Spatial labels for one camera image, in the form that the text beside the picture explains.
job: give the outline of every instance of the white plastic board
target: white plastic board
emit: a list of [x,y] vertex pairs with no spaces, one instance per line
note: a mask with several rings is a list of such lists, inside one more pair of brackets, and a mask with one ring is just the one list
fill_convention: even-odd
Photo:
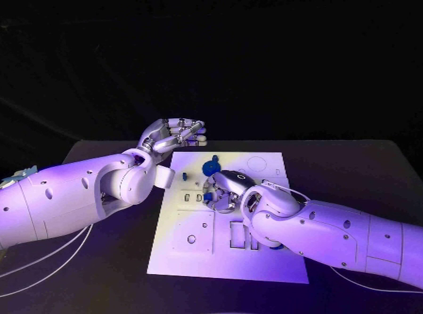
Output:
[[174,152],[146,273],[308,283],[303,258],[257,243],[239,210],[223,215],[201,204],[201,165],[214,154],[221,169],[289,186],[279,152]]

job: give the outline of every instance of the black background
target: black background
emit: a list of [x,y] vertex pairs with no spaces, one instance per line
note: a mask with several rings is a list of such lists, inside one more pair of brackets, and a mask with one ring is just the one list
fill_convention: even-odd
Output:
[[161,117],[210,140],[390,139],[423,178],[421,5],[0,1],[0,179]]

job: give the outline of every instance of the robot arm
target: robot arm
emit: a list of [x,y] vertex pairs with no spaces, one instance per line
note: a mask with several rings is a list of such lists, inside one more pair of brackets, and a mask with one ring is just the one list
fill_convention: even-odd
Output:
[[139,204],[152,186],[169,188],[174,171],[157,164],[180,146],[204,146],[204,123],[155,121],[138,147],[41,170],[0,188],[0,250],[59,237]]
[[236,171],[213,174],[205,184],[211,182],[217,196],[207,206],[220,213],[223,207],[239,207],[243,224],[262,244],[283,244],[325,265],[387,276],[423,289],[423,227],[322,201],[299,203],[289,189],[269,181],[249,187],[247,179]]

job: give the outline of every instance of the black table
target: black table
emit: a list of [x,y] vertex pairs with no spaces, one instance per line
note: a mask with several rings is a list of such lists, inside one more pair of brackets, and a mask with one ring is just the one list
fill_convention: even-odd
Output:
[[[135,143],[80,141],[64,163],[119,153]],[[312,199],[423,226],[423,182],[391,141],[210,141],[204,148],[181,150],[282,152],[290,187]],[[423,313],[421,294],[367,290],[308,259],[308,285],[146,275],[161,201],[162,190],[154,188],[142,204],[96,223],[66,267],[36,287],[1,298],[0,313]],[[11,247],[0,273],[33,261],[70,238]],[[0,294],[43,278],[77,245],[79,241],[0,279]],[[341,272],[371,287],[411,289],[384,277]]]

